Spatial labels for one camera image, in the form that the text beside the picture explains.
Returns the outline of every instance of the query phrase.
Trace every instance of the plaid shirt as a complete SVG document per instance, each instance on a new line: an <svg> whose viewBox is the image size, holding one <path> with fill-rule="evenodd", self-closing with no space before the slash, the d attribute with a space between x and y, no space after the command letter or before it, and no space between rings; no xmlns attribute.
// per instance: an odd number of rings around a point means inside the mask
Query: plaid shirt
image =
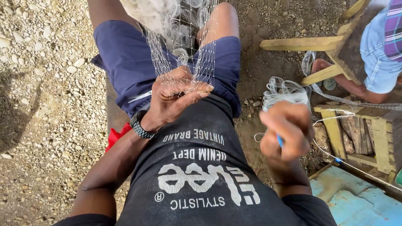
<svg viewBox="0 0 402 226"><path fill-rule="evenodd" d="M388 58L402 62L402 0L391 0L385 24L384 52Z"/></svg>

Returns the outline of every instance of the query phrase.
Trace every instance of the registered trademark symbol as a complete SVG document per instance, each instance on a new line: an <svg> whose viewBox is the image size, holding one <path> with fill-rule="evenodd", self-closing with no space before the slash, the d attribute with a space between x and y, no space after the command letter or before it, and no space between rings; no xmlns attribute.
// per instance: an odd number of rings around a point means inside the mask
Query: registered trademark symbol
<svg viewBox="0 0 402 226"><path fill-rule="evenodd" d="M161 192L161 191L158 192L158 193L155 195L155 201L157 201L157 202L162 201L163 198L165 198L165 194L164 194L163 192Z"/></svg>

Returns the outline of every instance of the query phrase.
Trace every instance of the blue netting needle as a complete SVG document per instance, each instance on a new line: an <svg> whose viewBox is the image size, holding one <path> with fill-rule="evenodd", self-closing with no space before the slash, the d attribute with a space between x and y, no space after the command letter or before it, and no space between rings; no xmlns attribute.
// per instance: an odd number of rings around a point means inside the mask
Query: blue netting needle
<svg viewBox="0 0 402 226"><path fill-rule="evenodd" d="M283 139L278 134L277 134L277 138L278 138L279 146L281 148L283 148Z"/></svg>

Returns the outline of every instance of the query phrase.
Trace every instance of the navy blue shorts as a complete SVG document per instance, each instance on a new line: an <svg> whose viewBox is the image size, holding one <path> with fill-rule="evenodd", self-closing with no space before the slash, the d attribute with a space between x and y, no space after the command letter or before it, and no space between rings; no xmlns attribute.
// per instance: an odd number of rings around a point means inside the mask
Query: navy blue shorts
<svg viewBox="0 0 402 226"><path fill-rule="evenodd" d="M156 79L151 49L146 38L124 21L101 23L94 31L94 38L99 54L91 62L107 72L117 93L116 104L132 117L151 101L151 96L133 102L130 102L130 98L150 91ZM208 45L213 44L215 69L214 76L209 79L215 87L212 93L226 100L232 108L233 117L239 117L241 105L236 86L240 70L240 40L228 36ZM176 68L176 57L164 51L172 69Z"/></svg>

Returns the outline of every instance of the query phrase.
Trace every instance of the red cloth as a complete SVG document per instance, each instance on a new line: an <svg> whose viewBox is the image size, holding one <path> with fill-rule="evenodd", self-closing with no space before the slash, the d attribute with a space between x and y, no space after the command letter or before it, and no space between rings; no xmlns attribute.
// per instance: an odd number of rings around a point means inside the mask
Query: red cloth
<svg viewBox="0 0 402 226"><path fill-rule="evenodd" d="M109 145L107 146L105 153L108 152L113 145L120 139L122 138L126 133L128 133L128 131L132 130L130 124L126 123L123 126L123 129L121 129L120 133L117 132L115 129L110 129L110 135L107 138L107 141L109 143Z"/></svg>

